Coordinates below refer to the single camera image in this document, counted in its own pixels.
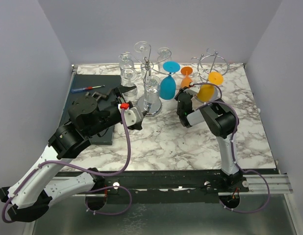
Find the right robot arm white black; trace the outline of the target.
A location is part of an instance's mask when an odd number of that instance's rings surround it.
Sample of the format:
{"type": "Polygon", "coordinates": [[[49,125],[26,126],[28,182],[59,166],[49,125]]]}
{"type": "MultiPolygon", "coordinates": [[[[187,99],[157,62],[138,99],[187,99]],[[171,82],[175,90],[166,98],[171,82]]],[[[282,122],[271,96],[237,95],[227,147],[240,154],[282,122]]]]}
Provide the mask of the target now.
{"type": "Polygon", "coordinates": [[[190,128],[205,122],[216,137],[221,155],[220,186],[224,191],[233,191],[242,178],[237,163],[235,138],[238,118],[233,109],[221,98],[210,101],[197,109],[193,109],[193,95],[190,89],[180,89],[175,96],[177,101],[177,115],[181,124],[190,128]]]}

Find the clear wine glass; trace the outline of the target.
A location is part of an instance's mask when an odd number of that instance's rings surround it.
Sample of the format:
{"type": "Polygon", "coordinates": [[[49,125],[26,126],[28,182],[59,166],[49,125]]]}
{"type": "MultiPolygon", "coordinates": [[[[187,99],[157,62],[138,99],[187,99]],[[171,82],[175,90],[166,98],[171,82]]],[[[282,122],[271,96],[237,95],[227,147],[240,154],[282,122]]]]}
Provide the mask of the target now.
{"type": "Polygon", "coordinates": [[[150,65],[151,46],[145,41],[139,41],[134,45],[134,50],[141,56],[139,59],[141,61],[141,73],[142,76],[145,76],[145,73],[147,71],[146,65],[150,65]]]}
{"type": "Polygon", "coordinates": [[[163,69],[163,64],[167,61],[171,61],[171,51],[168,47],[161,47],[157,50],[158,58],[157,58],[157,65],[158,65],[158,71],[165,72],[163,69]]]}
{"type": "Polygon", "coordinates": [[[119,55],[119,69],[122,71],[123,69],[132,69],[134,68],[134,62],[129,53],[122,53],[119,55]]]}
{"type": "MultiPolygon", "coordinates": [[[[137,72],[133,68],[125,68],[121,70],[121,85],[124,87],[135,86],[134,80],[137,78],[137,72]]],[[[124,93],[124,97],[127,101],[133,101],[137,97],[137,87],[133,90],[124,93]]]]}
{"type": "Polygon", "coordinates": [[[144,83],[144,108],[146,110],[159,106],[160,78],[151,75],[146,78],[144,83]]]}

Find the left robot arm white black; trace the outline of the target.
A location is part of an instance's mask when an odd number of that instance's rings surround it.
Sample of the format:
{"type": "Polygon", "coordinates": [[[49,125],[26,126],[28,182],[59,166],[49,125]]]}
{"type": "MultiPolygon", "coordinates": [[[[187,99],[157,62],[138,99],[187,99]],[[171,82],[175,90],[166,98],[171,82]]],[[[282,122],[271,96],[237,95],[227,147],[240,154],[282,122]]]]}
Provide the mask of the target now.
{"type": "Polygon", "coordinates": [[[50,182],[64,166],[72,166],[72,160],[90,146],[93,136],[118,123],[125,132],[142,129],[145,112],[125,101],[123,94],[129,91],[131,87],[125,86],[111,89],[115,98],[104,109],[99,108],[99,103],[108,95],[98,92],[86,93],[72,103],[69,120],[57,128],[36,163],[13,186],[0,188],[5,223],[32,222],[69,196],[108,191],[107,174],[95,168],[82,168],[79,176],[59,184],[50,182]]]}

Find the orange plastic wine glass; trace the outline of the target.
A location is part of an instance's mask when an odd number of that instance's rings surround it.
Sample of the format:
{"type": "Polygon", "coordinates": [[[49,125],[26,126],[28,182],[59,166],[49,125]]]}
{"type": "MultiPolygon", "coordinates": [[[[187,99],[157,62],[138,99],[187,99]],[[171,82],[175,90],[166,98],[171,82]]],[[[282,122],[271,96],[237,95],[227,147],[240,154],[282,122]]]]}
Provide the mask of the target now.
{"type": "Polygon", "coordinates": [[[193,69],[189,66],[185,66],[180,70],[180,72],[184,76],[184,78],[181,81],[180,87],[181,88],[189,87],[190,83],[193,82],[193,80],[190,78],[193,69]]]}

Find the chrome swirl wine glass rack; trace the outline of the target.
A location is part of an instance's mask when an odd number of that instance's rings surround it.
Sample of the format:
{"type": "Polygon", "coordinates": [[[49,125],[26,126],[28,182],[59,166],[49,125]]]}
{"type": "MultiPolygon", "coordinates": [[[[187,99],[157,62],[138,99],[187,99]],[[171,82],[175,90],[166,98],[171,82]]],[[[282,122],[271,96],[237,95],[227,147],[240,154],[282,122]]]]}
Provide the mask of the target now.
{"type": "Polygon", "coordinates": [[[152,47],[145,41],[139,41],[134,45],[134,50],[142,55],[139,59],[134,54],[126,51],[125,54],[132,56],[140,64],[140,70],[143,80],[144,95],[137,101],[137,106],[146,113],[147,117],[158,115],[162,109],[160,100],[160,78],[158,74],[169,75],[163,68],[163,64],[171,61],[172,52],[167,47],[161,47],[157,50],[158,59],[154,63],[151,61],[152,47]]]}

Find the blue plastic wine glass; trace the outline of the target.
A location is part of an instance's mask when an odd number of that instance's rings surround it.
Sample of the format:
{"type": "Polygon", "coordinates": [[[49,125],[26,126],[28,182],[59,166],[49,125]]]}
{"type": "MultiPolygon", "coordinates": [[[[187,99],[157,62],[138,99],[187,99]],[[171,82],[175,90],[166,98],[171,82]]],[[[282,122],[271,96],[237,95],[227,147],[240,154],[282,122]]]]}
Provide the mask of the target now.
{"type": "Polygon", "coordinates": [[[180,65],[174,61],[168,61],[163,64],[164,71],[168,72],[168,76],[165,77],[160,83],[160,98],[164,100],[173,99],[176,92],[176,82],[172,77],[173,73],[180,70],[180,65]]]}

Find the yellow plastic wine glass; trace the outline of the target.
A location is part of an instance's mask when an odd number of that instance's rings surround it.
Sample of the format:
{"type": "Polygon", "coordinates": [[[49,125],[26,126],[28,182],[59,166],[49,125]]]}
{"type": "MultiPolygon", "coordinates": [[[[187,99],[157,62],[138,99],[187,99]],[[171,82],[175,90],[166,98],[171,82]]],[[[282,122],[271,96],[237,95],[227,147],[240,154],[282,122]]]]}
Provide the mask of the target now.
{"type": "Polygon", "coordinates": [[[208,85],[201,85],[200,91],[197,94],[198,101],[204,103],[218,98],[222,98],[222,91],[220,85],[224,81],[223,76],[216,71],[212,71],[208,75],[208,85]]]}

